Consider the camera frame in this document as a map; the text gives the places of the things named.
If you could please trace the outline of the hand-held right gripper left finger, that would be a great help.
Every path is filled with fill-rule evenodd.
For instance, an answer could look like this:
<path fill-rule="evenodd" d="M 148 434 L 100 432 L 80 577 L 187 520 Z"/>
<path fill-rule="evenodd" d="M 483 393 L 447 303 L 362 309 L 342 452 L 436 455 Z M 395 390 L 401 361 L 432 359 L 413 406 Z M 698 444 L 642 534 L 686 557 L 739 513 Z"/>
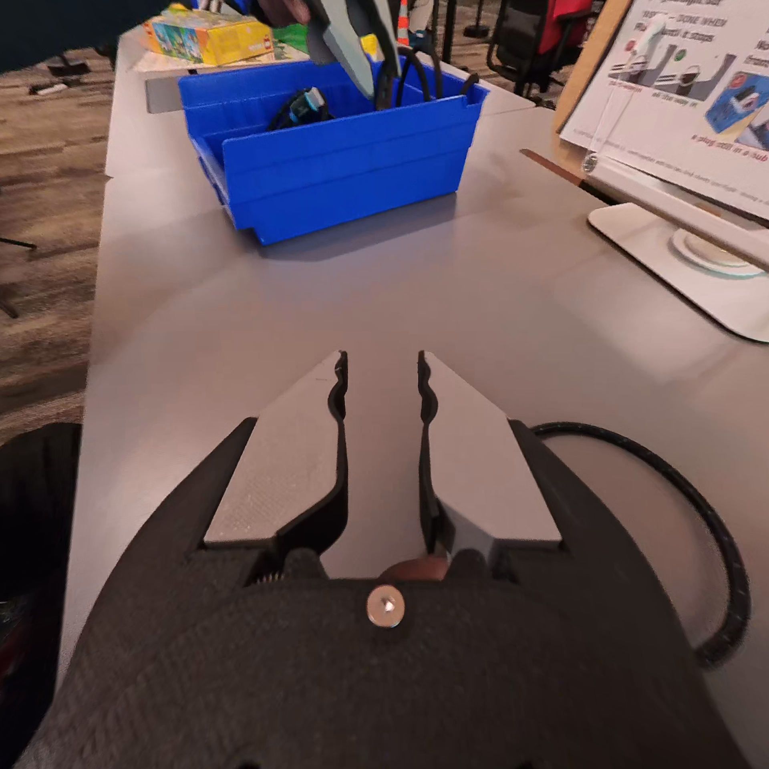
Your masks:
<path fill-rule="evenodd" d="M 348 355 L 334 350 L 258 414 L 206 546 L 320 555 L 341 537 L 348 522 L 347 388 Z"/>

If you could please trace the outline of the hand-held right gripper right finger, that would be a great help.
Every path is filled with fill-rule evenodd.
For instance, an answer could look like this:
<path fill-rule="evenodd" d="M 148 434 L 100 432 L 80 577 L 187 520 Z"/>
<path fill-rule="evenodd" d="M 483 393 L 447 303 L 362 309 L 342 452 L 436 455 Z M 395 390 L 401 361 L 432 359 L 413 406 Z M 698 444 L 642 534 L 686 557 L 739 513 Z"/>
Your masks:
<path fill-rule="evenodd" d="M 427 552 L 557 549 L 562 534 L 505 412 L 430 351 L 418 354 L 418 391 Z"/>

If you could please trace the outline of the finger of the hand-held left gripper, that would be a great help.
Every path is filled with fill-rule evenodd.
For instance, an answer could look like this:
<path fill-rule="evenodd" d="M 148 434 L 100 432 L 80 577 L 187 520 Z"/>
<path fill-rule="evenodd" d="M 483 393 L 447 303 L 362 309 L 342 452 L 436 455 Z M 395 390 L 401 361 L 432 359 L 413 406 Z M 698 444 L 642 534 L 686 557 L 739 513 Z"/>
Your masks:
<path fill-rule="evenodd" d="M 307 1 L 311 20 L 306 45 L 317 65 L 339 63 L 355 87 L 374 99 L 374 77 L 360 40 L 373 32 L 368 10 L 358 1 Z"/>
<path fill-rule="evenodd" d="M 374 87 L 373 104 L 376 111 L 390 109 L 393 87 L 401 78 L 401 60 L 397 39 L 398 18 L 389 1 L 360 1 L 361 11 L 384 56 Z"/>

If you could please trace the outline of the blue plastic bin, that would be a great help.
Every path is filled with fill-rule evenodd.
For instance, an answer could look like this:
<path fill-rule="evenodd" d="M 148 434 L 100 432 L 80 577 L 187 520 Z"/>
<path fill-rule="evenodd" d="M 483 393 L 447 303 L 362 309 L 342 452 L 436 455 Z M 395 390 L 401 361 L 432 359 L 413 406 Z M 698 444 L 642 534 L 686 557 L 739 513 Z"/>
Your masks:
<path fill-rule="evenodd" d="M 310 60 L 178 81 L 187 134 L 236 229 L 263 245 L 450 195 L 488 95 L 414 65 L 376 111 L 340 64 Z"/>

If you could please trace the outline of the person's left hand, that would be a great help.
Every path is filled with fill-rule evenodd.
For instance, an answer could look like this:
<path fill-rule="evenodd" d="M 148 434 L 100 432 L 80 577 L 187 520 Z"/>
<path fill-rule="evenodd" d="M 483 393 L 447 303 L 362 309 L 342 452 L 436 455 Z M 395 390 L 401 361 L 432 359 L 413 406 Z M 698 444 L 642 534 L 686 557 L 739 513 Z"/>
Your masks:
<path fill-rule="evenodd" d="M 309 24 L 311 9 L 304 1 L 251 1 L 251 14 L 271 28 Z"/>

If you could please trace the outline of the black office chair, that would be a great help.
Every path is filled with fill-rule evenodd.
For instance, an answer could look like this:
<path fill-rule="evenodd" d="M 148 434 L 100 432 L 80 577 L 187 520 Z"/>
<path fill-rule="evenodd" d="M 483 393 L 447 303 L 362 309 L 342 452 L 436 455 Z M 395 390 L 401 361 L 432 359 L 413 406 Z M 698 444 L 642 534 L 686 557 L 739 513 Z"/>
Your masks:
<path fill-rule="evenodd" d="M 577 62 L 596 20 L 579 48 L 538 54 L 548 2 L 502 1 L 487 49 L 487 67 L 514 83 L 514 94 L 532 101 L 546 95 L 552 84 L 562 84 L 556 74 Z"/>

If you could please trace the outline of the yellow toy box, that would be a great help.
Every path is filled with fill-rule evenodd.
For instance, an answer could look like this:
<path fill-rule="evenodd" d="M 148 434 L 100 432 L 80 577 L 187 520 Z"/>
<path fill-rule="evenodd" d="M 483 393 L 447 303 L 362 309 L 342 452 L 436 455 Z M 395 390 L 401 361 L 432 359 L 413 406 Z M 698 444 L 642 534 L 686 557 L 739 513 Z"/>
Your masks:
<path fill-rule="evenodd" d="M 222 66 L 274 53 L 272 30 L 248 15 L 177 2 L 141 27 L 151 52 L 192 64 Z"/>

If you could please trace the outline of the red bag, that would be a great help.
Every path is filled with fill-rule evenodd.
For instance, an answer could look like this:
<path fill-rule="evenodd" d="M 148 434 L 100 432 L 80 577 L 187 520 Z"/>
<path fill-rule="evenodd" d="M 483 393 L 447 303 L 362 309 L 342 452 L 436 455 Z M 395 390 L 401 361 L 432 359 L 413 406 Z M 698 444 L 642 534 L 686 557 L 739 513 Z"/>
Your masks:
<path fill-rule="evenodd" d="M 579 48 L 588 26 L 600 15 L 604 2 L 549 1 L 537 53 Z"/>

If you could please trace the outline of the white tablet stand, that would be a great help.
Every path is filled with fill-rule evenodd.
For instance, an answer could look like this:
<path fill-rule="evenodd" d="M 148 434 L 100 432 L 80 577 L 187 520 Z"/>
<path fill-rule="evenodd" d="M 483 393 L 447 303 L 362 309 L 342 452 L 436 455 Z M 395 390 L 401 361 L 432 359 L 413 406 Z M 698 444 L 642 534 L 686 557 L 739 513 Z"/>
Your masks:
<path fill-rule="evenodd" d="M 590 149 L 585 181 L 618 201 L 588 224 L 694 308 L 737 337 L 768 343 L 767 214 L 714 197 Z"/>

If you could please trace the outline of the printed instruction sheet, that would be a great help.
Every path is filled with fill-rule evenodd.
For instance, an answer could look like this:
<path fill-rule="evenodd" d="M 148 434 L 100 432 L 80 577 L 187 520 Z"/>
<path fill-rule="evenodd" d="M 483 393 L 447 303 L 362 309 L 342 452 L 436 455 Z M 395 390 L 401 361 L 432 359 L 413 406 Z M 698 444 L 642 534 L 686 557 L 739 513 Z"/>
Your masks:
<path fill-rule="evenodd" d="M 632 2 L 561 139 L 767 220 L 767 1 Z"/>

